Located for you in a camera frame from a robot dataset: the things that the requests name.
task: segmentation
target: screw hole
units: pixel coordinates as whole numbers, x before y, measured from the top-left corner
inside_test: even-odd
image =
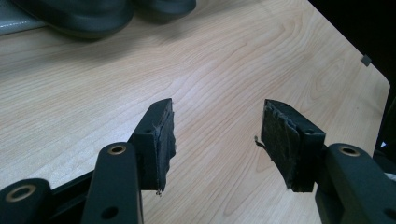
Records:
[[[115,147],[109,149],[107,153],[111,154],[111,155],[120,155],[125,150],[126,150],[125,146],[115,146]]]
[[[356,149],[348,148],[348,147],[342,147],[340,151],[348,156],[351,157],[359,157],[360,153]]]
[[[108,207],[102,212],[102,219],[111,219],[117,215],[119,209],[117,207]]]
[[[15,203],[21,201],[35,192],[36,187],[34,185],[23,185],[15,188],[6,196],[6,201],[9,203]]]
[[[396,210],[387,208],[384,210],[385,215],[393,220],[396,220]]]

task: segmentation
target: wood grain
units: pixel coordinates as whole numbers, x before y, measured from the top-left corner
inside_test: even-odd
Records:
[[[256,147],[264,99],[373,152],[389,84],[308,2],[199,1],[167,24],[134,18],[81,41],[47,28],[0,36],[0,188],[57,187],[126,141],[149,105],[172,97],[177,155],[146,223],[319,223],[314,194],[286,190]]]

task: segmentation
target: table surface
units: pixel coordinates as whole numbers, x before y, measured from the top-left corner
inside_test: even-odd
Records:
[[[0,36],[0,188],[53,188],[126,141],[149,105],[172,97],[177,154],[146,223],[319,223],[314,193],[293,193],[264,150],[265,99],[316,123],[326,144],[373,152],[389,84],[304,0],[198,1],[166,24],[134,18],[81,41],[49,28]]]

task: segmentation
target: black metal bracket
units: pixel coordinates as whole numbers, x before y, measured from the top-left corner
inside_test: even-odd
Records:
[[[396,186],[362,149],[324,145],[325,132],[291,106],[266,100],[262,141],[294,192],[312,192],[323,223],[395,223]]]
[[[104,147],[93,171],[51,190],[24,179],[0,191],[0,223],[143,223],[141,189],[165,189],[176,154],[172,99],[150,106],[128,142]]]

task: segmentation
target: black object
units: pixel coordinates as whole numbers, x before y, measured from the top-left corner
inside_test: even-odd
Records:
[[[47,219],[50,184],[44,179],[24,179],[0,191],[0,223],[42,223]]]
[[[128,142],[136,147],[140,187],[162,191],[169,161],[176,154],[172,101],[162,100],[149,108]]]
[[[134,15],[130,0],[12,0],[68,35],[101,38],[125,27]]]
[[[135,133],[153,132],[134,133],[138,146],[128,142],[104,147],[92,172],[57,189],[50,190],[43,179],[2,189],[0,223],[143,223],[140,190],[164,190],[169,160],[176,153],[173,118],[172,99],[153,104]],[[148,187],[142,188],[139,179]]]
[[[142,15],[155,21],[170,21],[190,14],[196,0],[133,0]]]
[[[143,223],[136,155],[129,143],[104,147],[98,156],[82,224]]]
[[[367,55],[364,54],[363,58],[361,59],[361,62],[368,67],[370,63],[372,62],[371,58]]]
[[[266,100],[263,116],[262,141],[286,186],[295,192],[312,192],[315,150],[322,148],[326,133],[278,101]]]
[[[288,188],[306,192],[315,180],[323,223],[395,223],[394,183],[365,151],[347,144],[320,145],[324,132],[312,125],[291,106],[265,101],[263,146]]]
[[[376,149],[373,160],[388,174],[396,175],[396,144],[389,144]]]

